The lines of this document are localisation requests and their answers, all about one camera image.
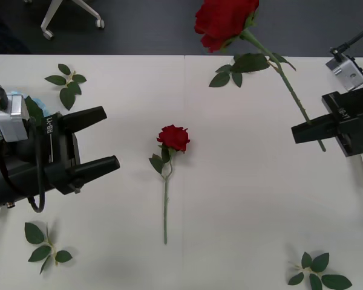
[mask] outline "table surface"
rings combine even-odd
[[[320,99],[344,92],[325,58],[289,58],[286,68],[311,117]],[[47,193],[0,215],[0,289],[291,289],[304,251],[330,253],[330,272],[363,289],[363,165],[337,142],[295,144],[303,122],[272,69],[209,88],[215,56],[0,56],[0,84],[67,113],[44,77],[66,63],[88,81],[72,111],[103,106],[108,119],[77,134],[82,162],[116,155],[121,169],[78,195]],[[363,59],[358,59],[363,67]],[[163,184],[148,157],[163,126],[189,128],[169,189],[169,243],[162,244]],[[48,223],[74,259],[28,263],[24,222]],[[306,284],[296,289],[308,289]]]

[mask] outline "cable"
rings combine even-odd
[[[334,55],[340,56],[343,52],[345,52],[347,49],[349,49],[353,44],[355,44],[357,41],[363,38],[363,31],[360,32],[357,36],[355,36],[353,39],[351,39],[348,42],[344,42],[342,45],[340,45],[337,48],[332,48],[331,52]]]
[[[360,40],[363,37],[363,31],[360,32],[357,36],[355,36],[353,39],[347,42],[347,45],[350,47],[354,43],[356,43],[358,40]]]
[[[32,209],[35,212],[41,213],[45,205],[45,191],[43,186],[41,142],[39,139],[38,130],[36,129],[36,121],[34,117],[30,117],[30,129],[34,136],[36,171],[38,175],[39,207],[36,205],[35,198],[33,196],[28,198],[28,202],[31,204]]]

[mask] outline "green leaf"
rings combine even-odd
[[[46,258],[51,252],[51,247],[48,245],[40,246],[32,252],[31,257],[28,259],[29,262],[38,262]]]
[[[221,66],[219,69],[217,69],[216,73],[226,73],[226,72],[230,71],[231,68],[232,68],[232,65],[224,65],[224,66]]]
[[[34,117],[36,120],[36,125],[40,126],[42,124],[42,120],[44,118],[43,110],[41,108],[39,108],[38,104],[35,103],[34,100],[30,96],[25,98],[24,101],[25,101],[25,105],[28,110],[28,114],[31,117]]]
[[[237,72],[233,73],[232,74],[232,80],[237,85],[237,87],[240,88],[242,86],[242,80],[243,80],[242,74],[237,73]]]
[[[327,268],[328,263],[329,263],[329,253],[325,253],[316,257],[313,260],[310,268],[312,269],[312,271],[316,273],[323,272]]]
[[[82,95],[82,91],[77,82],[68,83],[67,88],[76,95]]]
[[[63,88],[59,94],[60,101],[66,109],[70,110],[75,103],[75,95],[72,91],[67,88]]]
[[[246,19],[246,22],[244,23],[244,28],[246,29],[247,27],[250,27],[250,26],[254,26],[254,13],[255,11],[253,11],[249,17]]]
[[[168,149],[162,149],[162,159],[163,163],[166,164],[169,162],[169,159],[171,157],[169,156],[169,150]]]
[[[312,264],[312,258],[310,256],[310,254],[308,254],[307,252],[304,252],[304,254],[302,255],[302,259],[301,259],[301,266],[303,269],[310,267]]]
[[[156,158],[156,159],[163,161],[162,158],[156,154],[152,154],[152,158]]]
[[[68,251],[59,251],[58,253],[56,253],[55,261],[59,263],[66,263],[72,258],[73,256]]]
[[[210,88],[220,88],[221,86],[227,85],[230,80],[230,75],[228,72],[220,72],[217,74],[210,82]]]
[[[62,74],[65,74],[66,76],[69,76],[71,74],[70,69],[66,65],[60,63],[58,64],[58,68],[62,72]]]
[[[233,73],[252,73],[267,69],[269,64],[262,53],[247,53],[242,55],[232,66]]]
[[[32,243],[33,245],[39,245],[40,243],[44,242],[44,234],[36,225],[26,222],[24,224],[24,232],[25,238],[29,243]]]
[[[153,168],[155,168],[155,170],[159,173],[162,174],[163,172],[163,167],[164,167],[164,163],[163,160],[159,157],[152,157],[149,159],[149,162],[152,164]]]
[[[176,153],[176,150],[173,148],[168,148],[169,151],[169,156],[174,156],[174,154]]]
[[[310,287],[312,290],[322,290],[320,278],[317,275],[309,275]]]
[[[321,281],[326,287],[334,290],[345,290],[352,286],[351,281],[343,275],[323,275]]]
[[[84,83],[87,81],[87,79],[81,74],[73,75],[73,80],[77,83]]]
[[[42,272],[43,272],[43,270],[44,270],[44,267],[46,266],[47,261],[50,259],[50,257],[51,257],[51,256],[48,256],[48,257],[47,257],[47,259],[45,259],[45,261],[44,261],[44,263],[43,263],[43,265],[42,265],[42,267],[41,267],[41,271],[40,271],[39,275],[40,275],[40,274],[42,274]]]
[[[49,76],[46,77],[45,80],[57,86],[66,85],[66,79],[62,76]]]
[[[299,273],[296,276],[293,276],[292,278],[290,278],[288,285],[298,285],[300,284],[304,279],[304,273]]]
[[[288,62],[285,58],[283,58],[282,56],[280,56],[278,53],[273,53],[273,55],[276,57],[276,59],[279,61],[279,62],[282,62],[282,63],[287,63],[288,65],[290,65],[295,71],[296,71],[296,68],[290,63]]]
[[[46,235],[48,242],[51,243],[50,236],[48,235],[48,225],[46,225]]]

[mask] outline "artificial rose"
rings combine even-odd
[[[210,52],[220,50],[224,42],[238,36],[246,19],[259,6],[260,0],[204,0],[196,14],[195,31]]]
[[[157,141],[163,143],[168,148],[185,152],[187,150],[187,143],[189,143],[187,129],[175,127],[174,125],[164,127]]]

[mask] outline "gray carpet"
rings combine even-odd
[[[203,0],[91,0],[105,20],[95,19],[74,3],[64,2],[46,40],[40,25],[49,0],[0,0],[0,17],[34,54],[208,54],[194,31]],[[363,29],[363,0],[265,0],[260,3],[259,40],[285,56],[328,56],[329,48]],[[250,45],[233,44],[227,54],[245,53]],[[350,50],[363,57],[363,40]]]

